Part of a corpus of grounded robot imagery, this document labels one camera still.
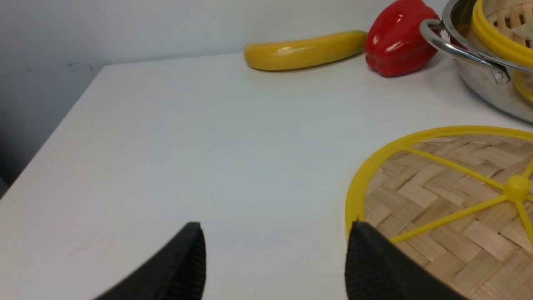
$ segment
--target metal handle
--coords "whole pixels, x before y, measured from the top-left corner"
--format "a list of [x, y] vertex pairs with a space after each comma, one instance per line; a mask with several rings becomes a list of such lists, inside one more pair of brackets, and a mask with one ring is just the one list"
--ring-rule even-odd
[[424, 20], [422, 21], [422, 24], [420, 24], [420, 33], [422, 34], [424, 39], [433, 47], [464, 62], [469, 62], [471, 64], [482, 65], [491, 68], [501, 73], [503, 76], [506, 76], [507, 79], [510, 80], [510, 76], [507, 73], [507, 68], [504, 65], [501, 65], [477, 53], [473, 53], [468, 50], [461, 49], [455, 45], [452, 45], [449, 42], [443, 40], [442, 37], [435, 34], [435, 32], [433, 32], [434, 30], [446, 30], [444, 22], [442, 22], [441, 20]]

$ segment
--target white table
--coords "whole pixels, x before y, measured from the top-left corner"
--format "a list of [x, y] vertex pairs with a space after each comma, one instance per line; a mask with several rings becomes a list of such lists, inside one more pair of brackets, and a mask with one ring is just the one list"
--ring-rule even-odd
[[359, 165], [409, 133], [472, 124], [532, 128], [441, 56], [394, 79], [363, 56], [289, 73], [241, 54], [106, 67], [0, 201], [0, 298], [91, 299], [200, 221], [204, 299], [345, 299]]

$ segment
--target toy bell pepper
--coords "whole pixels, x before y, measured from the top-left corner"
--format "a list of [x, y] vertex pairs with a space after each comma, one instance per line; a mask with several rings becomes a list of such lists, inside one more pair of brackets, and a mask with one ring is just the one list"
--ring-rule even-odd
[[423, 68], [437, 50], [420, 34], [420, 24], [438, 18], [422, 0], [394, 1], [379, 14], [368, 32], [365, 43], [368, 66], [385, 77]]

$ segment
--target yellow banana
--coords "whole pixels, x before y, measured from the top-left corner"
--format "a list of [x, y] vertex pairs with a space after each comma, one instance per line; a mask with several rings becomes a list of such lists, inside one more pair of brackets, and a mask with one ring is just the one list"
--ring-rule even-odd
[[244, 48], [244, 60], [252, 68], [267, 71], [308, 68], [356, 55], [364, 49], [366, 37], [366, 32], [354, 30], [307, 40], [250, 44]]

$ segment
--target yellow plastic frame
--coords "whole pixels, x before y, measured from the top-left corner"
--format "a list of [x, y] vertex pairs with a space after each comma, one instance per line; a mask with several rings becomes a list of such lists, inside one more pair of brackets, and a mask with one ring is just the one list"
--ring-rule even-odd
[[496, 135], [496, 136], [505, 136], [513, 137], [524, 140], [533, 141], [533, 133], [508, 129], [508, 128], [499, 128], [499, 127], [485, 127], [485, 126], [455, 126], [455, 127], [443, 127], [435, 128], [426, 131], [421, 131], [413, 133], [411, 135], [405, 136], [403, 138], [397, 139], [392, 143], [384, 146], [379, 149], [376, 153], [370, 156], [367, 161], [359, 168], [357, 173], [352, 179], [350, 187], [348, 189], [348, 194], [346, 195], [346, 205], [345, 205], [345, 223], [346, 223], [346, 233], [349, 236], [350, 230], [352, 228], [353, 222], [356, 220], [364, 221], [365, 220], [365, 196], [368, 184], [373, 178], [377, 169], [393, 154], [398, 151], [409, 151], [420, 156], [424, 156], [433, 161], [439, 162], [441, 164], [447, 165], [449, 167], [455, 168], [463, 173], [470, 175], [480, 181], [485, 182], [499, 190], [502, 191], [502, 195], [494, 199], [481, 202], [477, 205], [474, 205], [470, 208], [459, 211], [455, 214], [452, 214], [443, 219], [437, 220], [435, 222], [429, 223], [422, 227], [419, 227], [413, 231], [401, 234], [391, 239], [391, 242], [396, 243], [406, 239], [409, 239], [418, 234], [432, 230], [438, 226], [444, 225], [446, 223], [457, 220], [466, 215], [472, 214], [476, 211], [480, 211], [487, 207], [491, 207], [502, 203], [504, 201], [511, 201], [516, 204], [519, 216], [522, 219], [526, 233], [529, 237], [531, 244], [533, 245], [533, 226], [529, 220], [529, 216], [526, 212], [526, 209], [523, 205], [524, 200], [533, 201], [533, 196], [529, 194], [530, 181], [529, 177], [533, 173], [533, 161], [526, 168], [525, 172], [521, 176], [512, 176], [507, 185], [502, 185], [490, 178], [487, 178], [483, 175], [480, 175], [470, 169], [462, 167], [458, 164], [455, 164], [451, 161], [443, 159], [441, 157], [421, 152], [416, 149], [410, 148], [413, 144], [416, 144], [421, 141], [425, 141], [432, 138], [446, 137], [446, 136], [460, 136], [460, 135]]
[[472, 11], [472, 29], [485, 46], [497, 55], [516, 64], [533, 68], [533, 50], [501, 34], [483, 14], [483, 1], [478, 0]]

